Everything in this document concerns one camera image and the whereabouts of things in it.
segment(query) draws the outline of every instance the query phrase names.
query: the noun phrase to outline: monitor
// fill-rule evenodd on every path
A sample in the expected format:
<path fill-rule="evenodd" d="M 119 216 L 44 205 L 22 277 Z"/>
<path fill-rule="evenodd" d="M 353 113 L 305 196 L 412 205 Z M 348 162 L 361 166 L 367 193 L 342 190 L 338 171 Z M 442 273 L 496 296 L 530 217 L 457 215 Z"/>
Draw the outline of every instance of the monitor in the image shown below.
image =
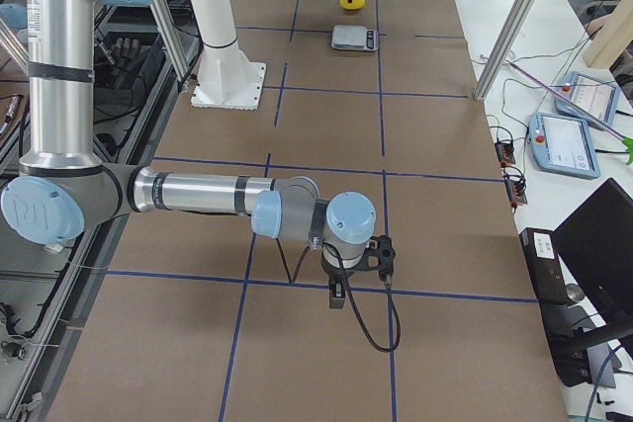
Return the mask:
<path fill-rule="evenodd" d="M 633 199 L 615 180 L 606 180 L 552 238 L 607 324 L 633 316 Z M 633 337 L 620 342 L 633 356 Z"/>

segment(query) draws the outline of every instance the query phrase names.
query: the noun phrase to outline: black band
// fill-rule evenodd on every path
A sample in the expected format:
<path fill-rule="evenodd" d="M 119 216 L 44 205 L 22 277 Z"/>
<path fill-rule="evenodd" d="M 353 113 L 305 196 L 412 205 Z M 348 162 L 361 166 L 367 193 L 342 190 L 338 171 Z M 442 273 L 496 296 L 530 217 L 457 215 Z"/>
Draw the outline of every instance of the black band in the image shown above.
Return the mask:
<path fill-rule="evenodd" d="M 130 175 L 130 178 L 128 180 L 128 185 L 126 186 L 126 192 L 128 196 L 128 205 L 130 205 L 130 208 L 132 208 L 132 210 L 136 212 L 140 212 L 140 210 L 136 207 L 136 202 L 135 202 L 135 182 L 136 182 L 136 177 L 140 173 L 140 170 L 142 170 L 143 168 L 145 167 L 143 167 L 142 165 L 139 165 L 137 166 L 137 168 L 135 168 L 132 171 L 132 174 Z"/>
<path fill-rule="evenodd" d="M 229 46 L 233 46 L 235 43 L 237 42 L 237 37 L 235 37 L 235 40 L 233 40 L 231 43 L 227 43 L 227 44 L 223 44 L 222 46 L 213 46 L 212 44 L 208 44 L 205 43 L 205 46 L 208 46 L 209 48 L 213 48 L 213 49 L 222 49 L 222 48 L 228 48 Z"/>
<path fill-rule="evenodd" d="M 246 186 L 248 185 L 248 179 L 244 175 L 237 177 L 235 182 L 235 193 L 233 194 L 233 207 L 237 214 L 246 214 Z"/>
<path fill-rule="evenodd" d="M 20 172 L 32 177 L 73 178 L 99 175 L 103 172 L 103 165 L 89 168 L 40 168 L 20 164 Z"/>
<path fill-rule="evenodd" d="M 165 202 L 162 200 L 162 184 L 165 183 L 165 179 L 171 172 L 160 172 L 154 178 L 154 183 L 151 186 L 151 199 L 154 201 L 154 206 L 157 210 L 168 210 L 165 206 Z"/>
<path fill-rule="evenodd" d="M 108 167 L 103 167 L 103 172 L 110 177 L 112 183 L 115 184 L 115 188 L 117 189 L 117 209 L 112 213 L 111 217 L 115 217 L 119 210 L 121 209 L 121 205 L 123 204 L 123 188 L 121 187 L 121 183 L 119 182 L 119 178 L 115 175 L 115 172 L 110 170 Z"/>
<path fill-rule="evenodd" d="M 327 212 L 328 200 L 321 198 L 315 201 L 315 209 L 313 210 L 313 220 L 310 223 L 310 235 L 308 240 L 310 243 L 322 242 L 323 230 L 325 229 L 325 213 Z"/>
<path fill-rule="evenodd" d="M 95 81 L 95 72 L 92 69 L 69 68 L 68 66 L 29 61 L 28 71 L 30 78 L 59 79 L 91 84 Z"/>

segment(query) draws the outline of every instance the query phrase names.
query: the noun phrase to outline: yellow object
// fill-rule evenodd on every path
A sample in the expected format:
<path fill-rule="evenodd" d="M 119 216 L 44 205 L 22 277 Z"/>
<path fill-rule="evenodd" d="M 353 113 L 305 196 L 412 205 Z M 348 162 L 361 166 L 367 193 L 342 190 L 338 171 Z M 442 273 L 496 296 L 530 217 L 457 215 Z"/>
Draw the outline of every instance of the yellow object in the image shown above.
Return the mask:
<path fill-rule="evenodd" d="M 345 10 L 360 10 L 365 7 L 365 0 L 340 0 L 340 6 Z"/>

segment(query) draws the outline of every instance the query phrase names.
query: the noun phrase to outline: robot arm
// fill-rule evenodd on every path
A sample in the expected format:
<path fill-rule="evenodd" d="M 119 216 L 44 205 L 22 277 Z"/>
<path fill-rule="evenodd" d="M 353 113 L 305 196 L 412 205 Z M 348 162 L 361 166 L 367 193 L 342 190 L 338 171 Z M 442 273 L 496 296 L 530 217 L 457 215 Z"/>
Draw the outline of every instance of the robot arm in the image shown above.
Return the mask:
<path fill-rule="evenodd" d="M 257 234 L 322 249 L 330 284 L 342 268 L 379 270 L 368 266 L 368 257 L 391 256 L 379 271 L 383 280 L 391 276 L 393 249 L 372 237 L 376 212 L 358 193 L 327 201 L 305 177 L 186 175 L 102 163 L 92 151 L 98 1 L 28 0 L 31 150 L 20 158 L 21 176 L 2 192 L 2 212 L 12 228 L 51 244 L 131 212 L 250 215 Z"/>

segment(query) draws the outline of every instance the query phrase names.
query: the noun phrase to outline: screen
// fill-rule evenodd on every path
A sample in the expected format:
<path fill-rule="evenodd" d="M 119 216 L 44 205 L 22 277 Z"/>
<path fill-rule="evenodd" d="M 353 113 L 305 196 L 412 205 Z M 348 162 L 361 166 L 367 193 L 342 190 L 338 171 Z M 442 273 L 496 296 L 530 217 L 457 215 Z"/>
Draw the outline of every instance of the screen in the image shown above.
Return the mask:
<path fill-rule="evenodd" d="M 613 86 L 579 75 L 576 86 L 574 86 L 572 101 L 583 110 L 604 121 L 613 89 Z"/>
<path fill-rule="evenodd" d="M 633 316 L 633 199 L 609 178 L 553 234 L 554 247 L 604 321 Z M 633 356 L 633 338 L 620 339 Z"/>
<path fill-rule="evenodd" d="M 580 170 L 593 169 L 580 122 L 543 116 L 543 127 L 553 165 Z"/>

